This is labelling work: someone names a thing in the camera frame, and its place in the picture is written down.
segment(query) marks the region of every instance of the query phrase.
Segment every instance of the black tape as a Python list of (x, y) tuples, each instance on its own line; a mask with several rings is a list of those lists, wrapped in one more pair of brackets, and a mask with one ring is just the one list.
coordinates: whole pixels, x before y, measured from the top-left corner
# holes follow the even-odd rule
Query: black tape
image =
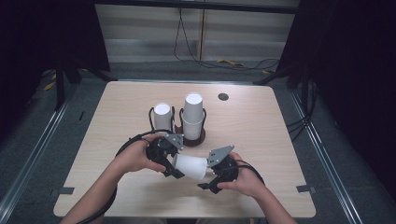
[(85, 113), (85, 111), (82, 111), (82, 112), (81, 112), (81, 115), (79, 116), (79, 119), (78, 119), (78, 120), (82, 120), (82, 117), (84, 116), (84, 113)]
[(296, 188), (297, 188), (297, 191), (298, 191), (299, 193), (302, 193), (302, 192), (310, 192), (311, 194), (314, 194), (314, 193), (317, 192), (317, 191), (315, 190), (314, 187), (309, 187), (309, 186), (307, 186), (307, 185), (297, 186)]
[(73, 194), (74, 188), (60, 188), (59, 194)]
[(60, 188), (60, 189), (53, 189), (50, 192), (50, 196), (56, 197), (60, 194), (73, 194), (75, 188)]

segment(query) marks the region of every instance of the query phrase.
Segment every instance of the person's arm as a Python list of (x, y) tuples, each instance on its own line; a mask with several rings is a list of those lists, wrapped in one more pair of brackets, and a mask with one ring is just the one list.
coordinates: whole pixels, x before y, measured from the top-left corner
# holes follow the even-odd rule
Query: person's arm
[[(235, 152), (230, 155), (237, 160), (238, 165), (244, 165), (242, 158)], [(256, 200), (271, 224), (297, 223), (282, 206), (274, 194), (249, 169), (240, 168), (238, 178), (234, 182), (218, 183), (220, 189), (234, 189)]]
[[(144, 138), (152, 142), (154, 139), (161, 136), (160, 133), (155, 133), (147, 135)], [(150, 161), (147, 158), (147, 145), (148, 143), (146, 141), (139, 140), (125, 148), (125, 150), (107, 166), (91, 188), (66, 214), (61, 223), (78, 223), (102, 209), (113, 194), (120, 179), (128, 172), (135, 172), (144, 168), (156, 172), (164, 172), (164, 166)], [(95, 223), (100, 223), (101, 221), (102, 218), (100, 217), (95, 220)]]

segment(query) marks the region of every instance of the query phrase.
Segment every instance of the hand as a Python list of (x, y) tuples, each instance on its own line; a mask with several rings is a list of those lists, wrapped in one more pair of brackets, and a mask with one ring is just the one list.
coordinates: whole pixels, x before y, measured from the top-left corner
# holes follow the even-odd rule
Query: hand
[[(245, 165), (241, 162), (242, 158), (237, 153), (231, 152), (230, 156), (237, 161), (238, 165)], [(265, 189), (265, 186), (253, 171), (248, 168), (240, 168), (238, 178), (234, 182), (218, 183), (218, 188), (238, 190), (247, 196), (256, 198), (262, 189)]]
[(144, 136), (143, 138), (146, 140), (138, 140), (129, 145), (110, 163), (110, 165), (116, 166), (117, 170), (121, 172), (122, 175), (128, 172), (136, 172), (144, 168), (156, 172), (164, 172), (166, 170), (164, 166), (150, 161), (146, 156), (148, 142), (152, 142), (159, 137), (163, 137), (163, 135), (161, 133), (153, 133)]

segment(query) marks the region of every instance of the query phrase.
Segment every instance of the black floor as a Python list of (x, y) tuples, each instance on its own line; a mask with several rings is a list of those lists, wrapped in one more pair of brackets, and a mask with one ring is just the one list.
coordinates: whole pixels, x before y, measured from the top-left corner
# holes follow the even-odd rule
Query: black floor
[[(245, 62), (254, 66), (257, 63)], [(260, 80), (266, 75), (261, 70), (238, 72), (218, 68), (205, 68), (193, 62), (173, 63), (113, 63), (110, 76), (127, 79), (192, 80), (246, 82)], [(56, 131), (51, 137), (39, 163), (34, 167), (30, 180), (23, 189), (8, 223), (56, 223), (53, 215), (57, 200), (56, 189), (63, 186), (68, 171), (88, 129), (95, 108), (106, 83), (82, 72), (83, 79), (77, 86)], [(278, 78), (269, 86), (276, 94), (286, 124), (300, 119), (290, 92), (287, 78)], [(16, 176), (28, 160), (40, 135), (46, 129), (56, 105), (56, 90), (43, 91), (50, 80), (43, 78), (32, 101), (6, 141), (0, 145), (0, 197), (4, 199)], [(66, 93), (73, 87), (66, 85)], [(339, 174), (361, 222), (348, 220), (329, 177), (306, 131), (293, 142), (305, 180), (315, 189), (312, 198), (317, 208), (313, 218), (298, 219), (299, 223), (396, 223), (396, 205), (378, 182), (370, 167), (350, 146), (345, 136), (336, 128), (326, 105), (317, 99), (312, 118), (329, 157)], [(290, 134), (293, 138), (298, 131)], [(117, 223), (107, 218), (106, 223)]]

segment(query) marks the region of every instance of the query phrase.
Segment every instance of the forearm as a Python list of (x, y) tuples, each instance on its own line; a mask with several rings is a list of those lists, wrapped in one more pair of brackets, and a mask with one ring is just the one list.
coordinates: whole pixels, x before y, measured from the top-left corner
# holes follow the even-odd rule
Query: forearm
[(90, 189), (67, 213), (61, 223), (77, 223), (103, 208), (111, 197), (123, 172), (110, 163)]
[(274, 194), (264, 185), (260, 186), (260, 191), (253, 198), (259, 204), (265, 214), (268, 223), (271, 224), (296, 224), (297, 222), (290, 216)]

